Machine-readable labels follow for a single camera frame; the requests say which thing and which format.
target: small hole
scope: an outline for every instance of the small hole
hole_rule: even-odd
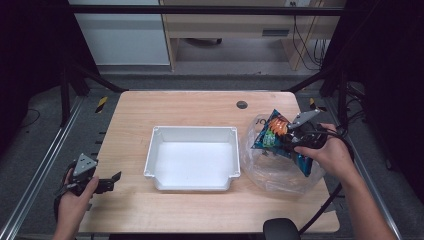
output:
[[[236,105],[240,109],[246,109],[247,106],[248,106],[247,102],[245,102],[245,101],[238,101]]]

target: orange component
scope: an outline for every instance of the orange component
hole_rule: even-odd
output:
[[[283,116],[278,116],[269,122],[269,129],[271,129],[274,134],[283,136],[287,133],[287,124],[289,124],[287,119]]]

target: person's left hand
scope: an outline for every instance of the person's left hand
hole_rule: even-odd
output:
[[[69,176],[73,169],[68,171],[64,184],[68,184]],[[94,176],[87,184],[81,196],[76,196],[72,192],[66,192],[59,204],[59,214],[56,231],[53,239],[75,239],[79,225],[87,211],[88,202],[93,196],[99,184],[99,177]]]

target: cable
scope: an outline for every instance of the cable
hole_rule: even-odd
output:
[[[24,128],[24,127],[28,127],[28,126],[30,126],[30,125],[32,125],[32,124],[34,124],[39,118],[40,118],[40,116],[41,116],[41,113],[40,113],[40,111],[38,111],[38,110],[36,110],[36,109],[32,109],[32,108],[30,108],[30,109],[28,109],[28,112],[29,111],[34,111],[34,112],[36,112],[37,113],[37,117],[35,118],[35,120],[33,120],[32,122],[30,122],[30,123],[28,123],[28,124],[25,124],[25,125],[22,125],[21,126],[21,128]]]
[[[296,52],[299,54],[299,57],[300,57],[300,59],[302,60],[302,63],[303,63],[303,65],[305,66],[305,68],[306,68],[306,69],[308,69],[308,70],[314,70],[314,71],[316,71],[316,70],[320,70],[320,69],[309,68],[309,67],[306,65],[306,63],[305,63],[305,60],[303,59],[302,54],[299,52],[299,49],[298,49],[298,48],[297,48],[297,46],[296,46],[296,42],[294,41],[294,35],[295,35],[295,33],[296,33],[296,32],[298,33],[298,35],[299,35],[299,37],[300,37],[300,40],[302,41],[302,43],[303,43],[303,45],[304,45],[304,47],[305,47],[306,52],[308,53],[309,57],[311,58],[311,56],[310,56],[310,54],[309,54],[309,51],[308,51],[308,49],[306,48],[306,44],[303,42],[303,38],[302,38],[302,36],[300,36],[300,33],[298,32],[298,29],[297,29],[297,23],[296,23],[296,15],[294,15],[294,16],[293,16],[293,19],[294,19],[294,26],[293,26],[293,37],[292,37],[292,41],[293,41],[293,46],[294,46],[294,48],[296,49]]]
[[[349,151],[349,155],[352,159],[352,161],[354,161],[354,152],[352,147],[350,146],[350,144],[346,141],[346,139],[344,139],[341,135],[335,133],[334,130],[331,129],[326,129],[327,132],[324,131],[307,131],[305,132],[306,134],[326,134],[329,136],[333,136],[336,137],[338,139],[340,139],[341,141],[343,141],[343,143],[346,145],[348,151]],[[315,215],[305,224],[305,226],[303,226],[300,230],[299,230],[299,235],[303,234],[323,213],[324,211],[327,209],[327,207],[333,202],[333,200],[336,197],[339,197],[339,193],[342,190],[342,184],[339,183],[337,185],[337,187],[334,189],[334,191],[330,194],[330,196],[328,197],[327,201],[325,201],[325,203],[321,206],[321,208],[318,210],[317,213],[315,213]]]

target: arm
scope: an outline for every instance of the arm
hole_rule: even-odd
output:
[[[333,125],[322,125],[336,130]],[[315,159],[326,172],[340,180],[357,239],[396,239],[340,139],[329,136],[321,149],[296,147],[295,150]]]
[[[68,183],[68,178],[72,169],[68,172],[65,184]],[[79,224],[87,210],[88,202],[99,183],[97,176],[93,177],[87,184],[81,196],[76,196],[71,192],[67,192],[62,196],[59,204],[59,216],[56,226],[56,231],[53,235],[53,240],[73,240],[78,233]]]

